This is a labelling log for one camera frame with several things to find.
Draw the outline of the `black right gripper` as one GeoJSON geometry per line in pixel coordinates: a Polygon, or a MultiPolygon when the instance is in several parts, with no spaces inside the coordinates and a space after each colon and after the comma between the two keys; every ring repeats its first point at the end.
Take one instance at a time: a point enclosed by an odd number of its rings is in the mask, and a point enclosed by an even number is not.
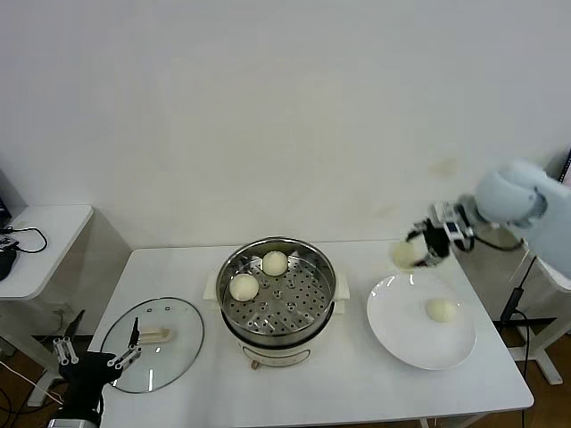
{"type": "Polygon", "coordinates": [[[415,223],[407,233],[405,242],[423,235],[428,253],[416,260],[414,268],[433,268],[451,253],[451,247],[471,252],[476,243],[474,230],[475,199],[461,195],[456,201],[433,202],[427,218],[415,223]]]}

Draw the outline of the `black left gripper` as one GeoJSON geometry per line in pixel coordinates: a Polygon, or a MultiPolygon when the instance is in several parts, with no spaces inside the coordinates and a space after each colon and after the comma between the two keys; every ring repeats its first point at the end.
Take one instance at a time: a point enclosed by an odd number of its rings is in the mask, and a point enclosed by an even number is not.
{"type": "Polygon", "coordinates": [[[103,387],[120,378],[141,356],[139,340],[139,317],[131,330],[127,350],[114,356],[111,353],[87,351],[78,356],[73,339],[85,315],[82,309],[66,327],[62,336],[53,339],[53,349],[59,363],[59,374],[69,384],[63,404],[59,408],[60,418],[101,418],[103,415],[103,387]]]}

